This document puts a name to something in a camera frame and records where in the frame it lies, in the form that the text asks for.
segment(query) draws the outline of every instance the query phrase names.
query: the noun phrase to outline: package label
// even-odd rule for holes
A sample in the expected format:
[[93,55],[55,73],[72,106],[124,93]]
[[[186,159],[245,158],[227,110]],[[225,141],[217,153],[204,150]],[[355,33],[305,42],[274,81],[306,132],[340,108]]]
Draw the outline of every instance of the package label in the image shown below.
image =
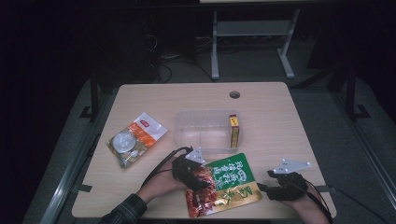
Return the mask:
[[190,217],[202,217],[232,209],[262,198],[245,154],[213,161],[193,172],[210,184],[196,192],[188,189],[186,200]]

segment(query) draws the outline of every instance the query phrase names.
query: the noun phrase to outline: sleeve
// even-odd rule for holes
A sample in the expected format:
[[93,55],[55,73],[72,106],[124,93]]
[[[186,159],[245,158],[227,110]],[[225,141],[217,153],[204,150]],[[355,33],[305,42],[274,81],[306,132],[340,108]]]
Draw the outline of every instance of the sleeve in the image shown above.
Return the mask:
[[146,203],[139,196],[131,194],[109,214],[102,217],[98,224],[137,223],[137,220],[143,216],[147,209]]

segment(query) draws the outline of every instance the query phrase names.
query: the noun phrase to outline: snack bag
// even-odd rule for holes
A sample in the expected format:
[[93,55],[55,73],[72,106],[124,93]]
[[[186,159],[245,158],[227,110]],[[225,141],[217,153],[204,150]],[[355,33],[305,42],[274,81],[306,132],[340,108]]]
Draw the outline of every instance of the snack bag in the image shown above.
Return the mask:
[[168,130],[143,112],[128,127],[107,141],[107,146],[118,158],[121,168],[128,168]]
[[262,198],[244,153],[210,162],[193,174],[210,186],[195,192],[186,191],[190,217],[207,216]]

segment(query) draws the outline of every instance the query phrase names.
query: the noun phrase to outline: person's hand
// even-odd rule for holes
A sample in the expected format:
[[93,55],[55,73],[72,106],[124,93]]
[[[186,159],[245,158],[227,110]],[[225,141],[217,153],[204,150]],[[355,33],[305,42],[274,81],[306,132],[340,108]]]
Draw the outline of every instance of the person's hand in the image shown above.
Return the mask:
[[145,202],[149,203],[156,197],[160,197],[175,189],[187,189],[182,182],[175,180],[172,175],[172,161],[176,157],[171,158],[159,173],[153,176],[145,186],[143,186],[136,194]]
[[[308,184],[308,192],[312,193],[320,202],[319,193]],[[306,194],[295,201],[280,201],[281,203],[294,209],[300,219],[306,224],[328,224],[329,220],[322,213],[317,204],[315,204]]]

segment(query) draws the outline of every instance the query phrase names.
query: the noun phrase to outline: cardboard box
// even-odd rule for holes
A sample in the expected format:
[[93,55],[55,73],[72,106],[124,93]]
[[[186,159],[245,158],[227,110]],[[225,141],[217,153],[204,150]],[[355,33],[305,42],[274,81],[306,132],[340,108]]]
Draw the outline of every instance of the cardboard box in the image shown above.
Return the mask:
[[239,123],[236,115],[230,115],[231,147],[238,147]]

